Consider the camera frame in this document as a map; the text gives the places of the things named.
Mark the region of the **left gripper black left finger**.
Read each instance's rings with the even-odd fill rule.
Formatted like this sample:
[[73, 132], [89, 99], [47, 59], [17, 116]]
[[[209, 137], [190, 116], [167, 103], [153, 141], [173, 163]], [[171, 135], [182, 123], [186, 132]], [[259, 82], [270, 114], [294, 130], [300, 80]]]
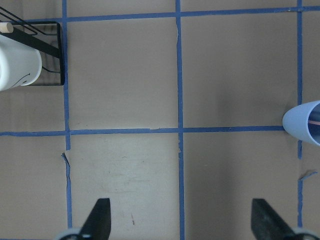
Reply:
[[99, 198], [79, 236], [82, 240], [108, 240], [111, 234], [111, 203], [109, 198]]

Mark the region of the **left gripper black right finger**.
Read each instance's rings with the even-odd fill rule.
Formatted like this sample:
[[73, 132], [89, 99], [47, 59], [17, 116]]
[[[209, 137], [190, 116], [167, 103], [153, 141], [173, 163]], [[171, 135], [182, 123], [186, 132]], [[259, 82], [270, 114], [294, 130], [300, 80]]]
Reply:
[[291, 240], [295, 232], [262, 198], [251, 202], [251, 231], [256, 240]]

